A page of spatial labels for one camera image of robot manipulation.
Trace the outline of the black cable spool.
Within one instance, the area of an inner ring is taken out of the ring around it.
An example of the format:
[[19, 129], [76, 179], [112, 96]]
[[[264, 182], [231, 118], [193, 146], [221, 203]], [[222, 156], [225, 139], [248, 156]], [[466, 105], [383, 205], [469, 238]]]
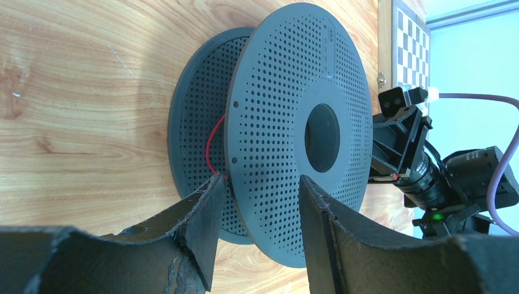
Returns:
[[372, 103], [354, 42], [326, 9], [294, 3], [206, 41], [185, 65], [168, 118], [179, 195], [224, 175], [220, 237], [305, 266], [299, 181], [358, 210]]

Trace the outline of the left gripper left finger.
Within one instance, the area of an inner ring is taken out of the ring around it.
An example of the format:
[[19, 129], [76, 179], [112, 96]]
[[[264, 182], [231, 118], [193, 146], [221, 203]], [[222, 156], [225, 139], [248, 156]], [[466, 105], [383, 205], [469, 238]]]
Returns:
[[206, 293], [212, 288], [225, 179], [117, 235], [73, 226], [1, 227], [2, 293]]

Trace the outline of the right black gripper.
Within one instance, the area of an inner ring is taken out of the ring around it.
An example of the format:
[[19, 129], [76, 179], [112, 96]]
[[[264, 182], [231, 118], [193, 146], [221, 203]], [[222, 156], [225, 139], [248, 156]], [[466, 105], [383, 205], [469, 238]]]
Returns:
[[393, 184], [412, 208], [436, 211], [447, 207], [449, 185], [425, 152], [431, 128], [431, 120], [416, 106], [402, 107], [388, 118], [374, 115], [368, 183]]

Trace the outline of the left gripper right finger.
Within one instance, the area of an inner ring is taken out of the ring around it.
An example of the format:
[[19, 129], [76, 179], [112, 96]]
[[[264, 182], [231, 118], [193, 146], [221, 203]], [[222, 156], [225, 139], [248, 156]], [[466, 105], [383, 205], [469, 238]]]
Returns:
[[517, 293], [516, 236], [427, 241], [391, 230], [300, 178], [311, 293]]

